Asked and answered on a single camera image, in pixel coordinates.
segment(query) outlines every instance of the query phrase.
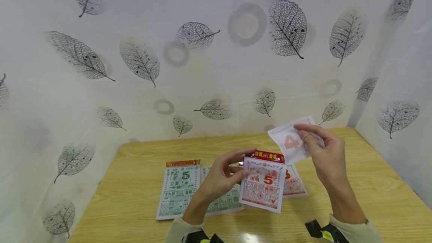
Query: wooden table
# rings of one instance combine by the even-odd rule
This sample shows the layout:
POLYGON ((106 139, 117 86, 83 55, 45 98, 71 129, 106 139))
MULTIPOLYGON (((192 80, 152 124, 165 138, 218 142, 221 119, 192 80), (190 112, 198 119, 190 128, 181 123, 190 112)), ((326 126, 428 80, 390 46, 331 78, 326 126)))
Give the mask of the wooden table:
MULTIPOLYGON (((350 182, 384 242, 431 242, 429 208, 356 130, 330 131, 346 141, 350 182)), ((69 242, 164 242, 172 221, 157 222, 155 217, 165 162, 199 158, 204 167, 225 152, 250 146, 279 152, 267 134, 124 144, 69 242)), ((295 166, 309 197, 285 199, 282 214, 246 206, 244 211, 208 217, 207 234, 217 233, 227 243, 321 242, 309 237, 304 223, 316 218, 327 224, 332 211, 329 198, 310 158, 295 166)))

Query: paper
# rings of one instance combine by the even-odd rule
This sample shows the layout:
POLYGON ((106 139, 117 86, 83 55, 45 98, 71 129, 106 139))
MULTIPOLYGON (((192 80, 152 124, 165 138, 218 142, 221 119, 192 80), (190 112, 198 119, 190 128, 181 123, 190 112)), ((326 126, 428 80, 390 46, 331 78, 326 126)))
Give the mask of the paper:
POLYGON ((182 216, 200 183, 199 160, 167 162, 156 220, 182 216))
MULTIPOLYGON (((311 155, 309 148, 300 138, 298 130, 294 128, 294 125, 299 123, 315 125, 312 117, 306 116, 299 120, 292 121, 280 127, 271 129, 267 132, 273 141, 278 144, 287 164, 295 163, 296 161, 303 160, 307 157, 310 157, 311 155)), ((316 143, 324 147, 324 141, 321 137, 315 133, 309 133, 315 138, 316 143)))
POLYGON ((250 175, 241 181, 240 202, 281 213, 287 171, 284 156, 257 150, 244 158, 243 168, 250 175))
MULTIPOLYGON (((204 181, 210 167, 202 169, 202 181, 204 181)), ((206 216, 215 216, 220 214, 227 214, 232 212, 241 211, 245 208, 244 205, 239 203, 239 187, 237 184, 225 195, 215 200, 207 209, 206 216)))
POLYGON ((293 197, 306 197, 309 196, 302 179, 297 172, 294 164, 288 164, 286 166, 285 173, 285 184, 283 186, 283 197, 293 198, 293 197))

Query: hand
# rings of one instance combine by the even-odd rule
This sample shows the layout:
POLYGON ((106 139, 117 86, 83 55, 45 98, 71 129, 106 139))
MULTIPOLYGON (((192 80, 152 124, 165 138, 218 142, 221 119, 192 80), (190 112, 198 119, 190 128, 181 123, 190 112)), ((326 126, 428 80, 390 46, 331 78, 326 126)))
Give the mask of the hand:
POLYGON ((210 203, 229 192, 236 183, 240 183, 249 175, 248 170, 231 167, 230 164, 243 161, 245 154, 253 153, 255 150, 255 147, 236 149, 218 157, 197 192, 210 203))
POLYGON ((343 186, 348 182, 347 167, 345 165, 345 142, 342 138, 330 133, 317 125, 296 124, 298 134, 310 149, 316 175, 324 187, 343 186), (308 132, 313 132, 324 140, 325 147, 319 146, 315 138, 308 132))
POLYGON ((243 178, 249 175, 248 170, 241 167, 231 167, 230 164, 244 160, 245 154, 253 153, 255 150, 255 147, 236 149, 217 158, 204 182, 190 200, 183 214, 183 220, 192 225, 203 223, 210 204, 229 192, 236 183, 240 183, 243 178))
POLYGON ((366 224, 367 218, 348 181, 345 142, 321 126, 296 124, 294 127, 310 149, 316 174, 327 190, 334 217, 344 223, 366 224), (319 146, 308 132, 321 136, 325 147, 319 146))

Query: person's left hand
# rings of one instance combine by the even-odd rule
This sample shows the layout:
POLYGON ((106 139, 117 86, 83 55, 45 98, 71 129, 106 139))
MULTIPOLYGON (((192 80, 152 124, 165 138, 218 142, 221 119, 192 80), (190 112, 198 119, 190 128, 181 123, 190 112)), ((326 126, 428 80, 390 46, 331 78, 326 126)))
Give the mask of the person's left hand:
POLYGON ((243 178, 249 175, 248 170, 230 166, 230 164, 243 161, 245 154, 253 153, 255 150, 255 147, 236 149, 217 158, 197 192, 208 203, 212 203, 217 198, 226 194, 236 183, 240 183, 243 178))

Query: finger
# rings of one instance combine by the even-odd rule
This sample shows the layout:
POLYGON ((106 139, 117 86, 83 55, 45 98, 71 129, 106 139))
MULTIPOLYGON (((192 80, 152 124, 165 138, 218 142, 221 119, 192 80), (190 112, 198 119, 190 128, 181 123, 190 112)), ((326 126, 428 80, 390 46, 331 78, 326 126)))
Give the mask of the finger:
POLYGON ((241 171, 237 171, 235 174, 233 174, 231 177, 227 178, 229 185, 231 188, 236 184, 242 181, 243 178, 247 177, 249 175, 249 171, 246 169, 243 169, 241 171))
POLYGON ((221 160, 222 161, 226 161, 227 163, 230 163, 230 161, 237 156, 241 156, 241 155, 245 155, 245 154, 249 154, 249 153, 253 153, 255 152, 256 147, 249 147, 249 148, 244 148, 244 149, 235 149, 231 152, 228 152, 225 155, 222 155, 221 160))
POLYGON ((310 135, 306 130, 299 130, 298 135, 309 147, 311 155, 314 155, 319 149, 321 149, 321 147, 318 146, 317 142, 315 141, 315 138, 313 138, 313 136, 310 135))
POLYGON ((229 172, 232 174, 235 174, 236 172, 239 172, 241 170, 243 170, 242 167, 237 167, 237 166, 230 166, 229 167, 229 172))
POLYGON ((329 139, 329 138, 336 138, 337 136, 333 133, 329 132, 328 130, 324 129, 321 126, 318 125, 310 125, 310 124, 295 124, 294 126, 297 130, 304 130, 307 132, 313 132, 318 136, 321 136, 321 138, 329 139))
POLYGON ((245 156, 239 155, 239 156, 232 158, 230 161, 228 161, 228 164, 235 164, 235 163, 238 163, 239 161, 244 161, 244 160, 245 160, 245 156))

